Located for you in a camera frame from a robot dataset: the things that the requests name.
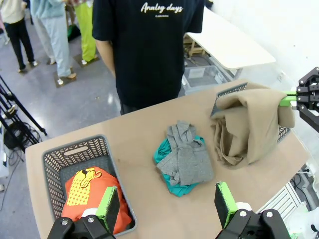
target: neon green pants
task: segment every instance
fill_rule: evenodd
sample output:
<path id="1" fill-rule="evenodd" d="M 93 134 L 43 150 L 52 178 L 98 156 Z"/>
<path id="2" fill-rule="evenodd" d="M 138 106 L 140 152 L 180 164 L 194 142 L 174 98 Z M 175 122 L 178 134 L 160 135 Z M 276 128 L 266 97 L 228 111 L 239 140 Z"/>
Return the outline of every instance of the neon green pants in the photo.
<path id="1" fill-rule="evenodd" d="M 82 3 L 74 9 L 81 32 L 82 59 L 89 62 L 94 59 L 96 52 L 95 40 L 92 36 L 93 7 L 88 7 L 86 3 Z"/>

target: beige cloth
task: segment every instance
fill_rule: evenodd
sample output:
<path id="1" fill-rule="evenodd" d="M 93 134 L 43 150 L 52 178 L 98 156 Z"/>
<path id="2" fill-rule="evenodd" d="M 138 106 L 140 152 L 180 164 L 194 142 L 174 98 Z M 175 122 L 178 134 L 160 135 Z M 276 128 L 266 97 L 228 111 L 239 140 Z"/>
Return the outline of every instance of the beige cloth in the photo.
<path id="1" fill-rule="evenodd" d="M 280 107 L 285 93 L 248 83 L 246 90 L 224 95 L 212 116 L 214 158 L 237 169 L 263 158 L 276 146 L 279 125 L 295 126 L 291 107 Z"/>

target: plaid shirt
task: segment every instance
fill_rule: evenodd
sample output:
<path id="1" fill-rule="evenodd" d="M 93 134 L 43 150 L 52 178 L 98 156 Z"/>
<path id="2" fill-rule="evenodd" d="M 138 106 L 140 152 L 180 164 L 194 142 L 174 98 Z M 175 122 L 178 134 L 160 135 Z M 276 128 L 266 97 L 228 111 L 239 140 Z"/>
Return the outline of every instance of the plaid shirt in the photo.
<path id="1" fill-rule="evenodd" d="M 82 3 L 85 3 L 85 2 L 87 2 L 88 0 L 68 0 L 67 1 L 67 4 L 68 5 L 71 5 L 71 6 L 78 6 L 78 5 L 80 5 L 80 4 L 82 4 Z"/>

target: basket handle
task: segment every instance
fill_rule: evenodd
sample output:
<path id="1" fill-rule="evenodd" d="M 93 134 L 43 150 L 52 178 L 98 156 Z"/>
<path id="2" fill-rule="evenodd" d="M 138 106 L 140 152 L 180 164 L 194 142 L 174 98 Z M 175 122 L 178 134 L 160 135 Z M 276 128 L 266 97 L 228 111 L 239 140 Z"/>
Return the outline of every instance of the basket handle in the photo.
<path id="1" fill-rule="evenodd" d="M 64 156 L 70 156 L 70 155 L 72 155 L 72 154 L 80 153 L 80 152 L 86 151 L 86 150 L 88 150 L 88 149 L 89 149 L 89 147 L 87 147 L 87 146 L 83 146 L 83 147 L 80 147 L 80 148 L 76 148 L 76 149 L 73 149 L 73 150 L 70 150 L 70 151 L 66 151 L 66 152 L 64 153 Z"/>

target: teal shirt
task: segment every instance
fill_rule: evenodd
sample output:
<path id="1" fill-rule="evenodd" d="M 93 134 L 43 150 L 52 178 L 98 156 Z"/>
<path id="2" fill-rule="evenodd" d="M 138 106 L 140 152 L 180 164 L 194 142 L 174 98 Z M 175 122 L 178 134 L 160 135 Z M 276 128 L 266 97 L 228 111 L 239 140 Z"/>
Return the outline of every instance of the teal shirt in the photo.
<path id="1" fill-rule="evenodd" d="M 202 137 L 196 136 L 195 139 L 201 140 L 203 143 L 205 143 L 205 140 Z M 161 162 L 167 155 L 169 155 L 169 153 L 171 153 L 171 148 L 170 148 L 170 143 L 168 139 L 166 138 L 154 154 L 155 163 L 158 164 L 159 162 Z M 193 190 L 193 188 L 198 185 L 198 183 L 196 183 L 196 184 L 192 184 L 188 186 L 180 186 L 179 184 L 172 186 L 169 183 L 170 176 L 166 174 L 162 174 L 162 175 L 168 187 L 169 192 L 173 193 L 174 195 L 178 197 L 189 194 Z"/>
<path id="2" fill-rule="evenodd" d="M 30 5 L 33 17 L 51 18 L 65 15 L 65 4 L 61 0 L 30 0 Z"/>

